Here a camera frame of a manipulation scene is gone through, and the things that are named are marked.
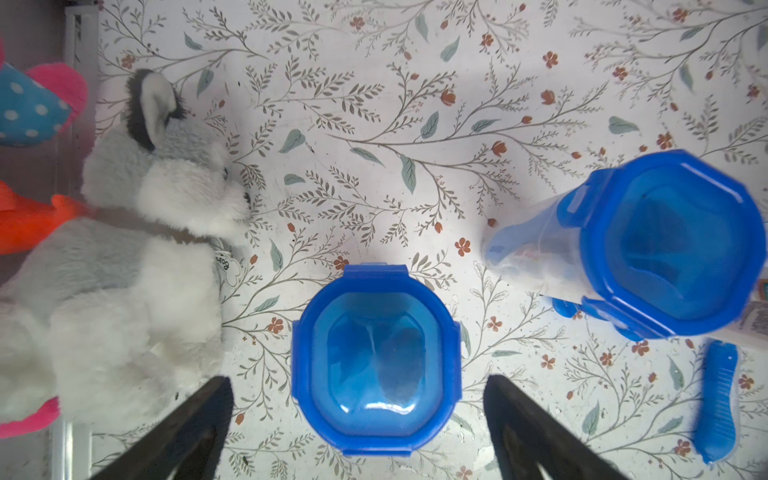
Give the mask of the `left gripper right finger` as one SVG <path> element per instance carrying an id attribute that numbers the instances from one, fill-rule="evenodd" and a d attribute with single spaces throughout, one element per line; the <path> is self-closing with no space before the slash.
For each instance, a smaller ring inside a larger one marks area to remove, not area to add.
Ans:
<path id="1" fill-rule="evenodd" d="M 503 479 L 624 478 L 502 375 L 488 377 L 483 410 Z"/>

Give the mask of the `blue container lid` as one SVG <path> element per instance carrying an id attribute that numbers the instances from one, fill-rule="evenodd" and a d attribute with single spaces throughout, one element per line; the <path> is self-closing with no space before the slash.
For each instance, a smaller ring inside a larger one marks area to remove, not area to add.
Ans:
<path id="1" fill-rule="evenodd" d="M 404 265 L 359 264 L 294 325 L 292 396 L 346 456 L 409 456 L 462 396 L 461 327 Z"/>

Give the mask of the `clear plastic container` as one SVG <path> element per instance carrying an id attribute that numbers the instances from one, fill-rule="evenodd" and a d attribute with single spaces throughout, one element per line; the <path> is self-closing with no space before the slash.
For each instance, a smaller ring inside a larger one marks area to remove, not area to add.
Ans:
<path id="1" fill-rule="evenodd" d="M 581 262 L 577 227 L 558 217 L 566 194 L 515 210 L 483 240 L 482 259 L 509 283 L 546 297 L 579 303 L 591 292 Z"/>

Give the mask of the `blue toothbrush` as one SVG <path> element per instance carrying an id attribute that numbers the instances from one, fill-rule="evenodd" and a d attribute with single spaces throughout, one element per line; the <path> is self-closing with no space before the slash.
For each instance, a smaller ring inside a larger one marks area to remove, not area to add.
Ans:
<path id="1" fill-rule="evenodd" d="M 731 343 L 708 344 L 702 377 L 701 406 L 693 445 L 705 464 L 728 458 L 738 445 L 738 395 L 740 353 Z"/>

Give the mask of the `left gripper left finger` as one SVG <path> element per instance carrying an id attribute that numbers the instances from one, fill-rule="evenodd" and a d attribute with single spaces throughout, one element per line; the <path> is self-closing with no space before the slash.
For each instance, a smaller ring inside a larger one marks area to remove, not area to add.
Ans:
<path id="1" fill-rule="evenodd" d="M 212 480 L 229 432 L 233 390 L 216 376 L 93 480 Z"/>

